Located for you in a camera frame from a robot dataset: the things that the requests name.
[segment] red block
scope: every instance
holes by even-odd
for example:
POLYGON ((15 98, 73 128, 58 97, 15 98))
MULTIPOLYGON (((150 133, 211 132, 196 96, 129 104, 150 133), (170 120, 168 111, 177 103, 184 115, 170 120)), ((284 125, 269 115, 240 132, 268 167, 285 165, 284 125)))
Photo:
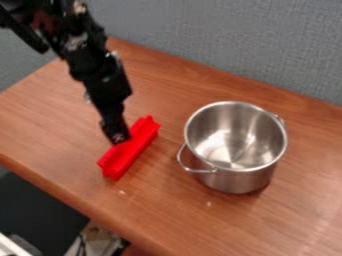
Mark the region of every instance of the red block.
POLYGON ((160 124, 152 119, 152 116, 138 118, 132 125, 130 139, 117 145, 113 145, 97 161, 102 170, 102 176, 117 181, 126 169, 132 165, 153 138, 157 135, 160 124))

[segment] wooden table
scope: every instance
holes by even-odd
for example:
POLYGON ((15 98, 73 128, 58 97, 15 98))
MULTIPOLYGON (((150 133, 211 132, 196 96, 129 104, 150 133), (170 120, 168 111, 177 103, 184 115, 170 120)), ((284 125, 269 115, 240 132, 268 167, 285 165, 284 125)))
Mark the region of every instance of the wooden table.
POLYGON ((0 95, 0 163, 154 255, 340 255, 342 108, 120 40, 109 47, 134 91, 128 123, 152 114, 162 125, 124 177, 101 177, 109 144, 58 60, 0 95), (288 150, 257 194, 208 189, 176 162, 186 118, 221 100, 287 124, 288 150))

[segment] pot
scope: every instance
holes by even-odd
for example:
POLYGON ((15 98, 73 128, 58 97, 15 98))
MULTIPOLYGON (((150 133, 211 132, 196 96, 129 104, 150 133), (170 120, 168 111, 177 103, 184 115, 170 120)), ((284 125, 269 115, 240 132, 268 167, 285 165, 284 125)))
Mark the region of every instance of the pot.
POLYGON ((184 139, 177 162, 204 185, 233 194, 267 186, 287 148, 277 115, 245 102, 215 102, 186 120, 184 139))

